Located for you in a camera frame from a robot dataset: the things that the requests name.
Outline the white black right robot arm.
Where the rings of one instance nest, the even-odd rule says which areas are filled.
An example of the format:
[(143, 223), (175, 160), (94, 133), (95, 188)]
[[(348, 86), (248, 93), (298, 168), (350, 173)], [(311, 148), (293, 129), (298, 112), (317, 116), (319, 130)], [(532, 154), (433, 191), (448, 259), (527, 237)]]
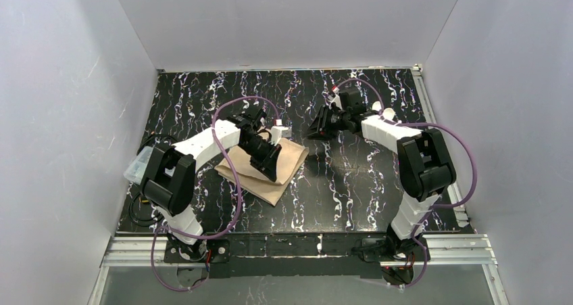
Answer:
[(341, 131), (375, 142), (397, 156), (403, 197), (387, 232), (398, 240), (418, 235), (419, 222), (456, 180), (441, 131), (404, 126), (396, 121), (393, 109), (367, 106), (357, 89), (335, 88), (308, 135), (330, 140)]

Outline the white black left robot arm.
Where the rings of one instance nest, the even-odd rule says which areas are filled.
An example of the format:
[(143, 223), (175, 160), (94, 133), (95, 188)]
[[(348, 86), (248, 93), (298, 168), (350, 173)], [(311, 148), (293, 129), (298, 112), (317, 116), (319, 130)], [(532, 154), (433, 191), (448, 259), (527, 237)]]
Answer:
[(146, 163), (132, 182), (157, 207), (176, 241), (194, 245), (203, 227), (191, 206), (195, 177), (211, 159), (226, 152), (229, 159), (216, 166), (221, 177), (275, 206), (301, 168), (308, 148), (287, 138), (290, 129), (276, 120), (263, 134), (266, 113), (250, 109), (223, 120), (190, 139), (157, 145), (138, 154)]

